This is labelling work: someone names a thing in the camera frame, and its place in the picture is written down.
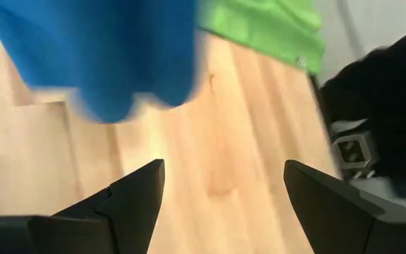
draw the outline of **blue cloth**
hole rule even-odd
[[[195,74],[193,0],[0,0],[0,39],[30,87],[77,87],[102,122],[133,93],[174,107]]]

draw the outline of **blue towel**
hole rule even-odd
[[[136,92],[178,106],[194,83],[193,0],[0,0],[0,39],[26,84],[76,87],[102,122]]]

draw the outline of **wooden floor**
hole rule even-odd
[[[143,103],[115,125],[81,117],[62,96],[30,93],[0,45],[0,214],[52,214],[163,158],[149,253],[311,253],[283,182],[287,159],[335,174],[309,81],[205,37],[186,105]]]

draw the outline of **green cloth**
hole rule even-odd
[[[312,74],[321,70],[321,19],[311,0],[203,0],[199,25]]]

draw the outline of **green fabric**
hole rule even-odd
[[[316,74],[324,43],[311,0],[203,0],[201,28]]]

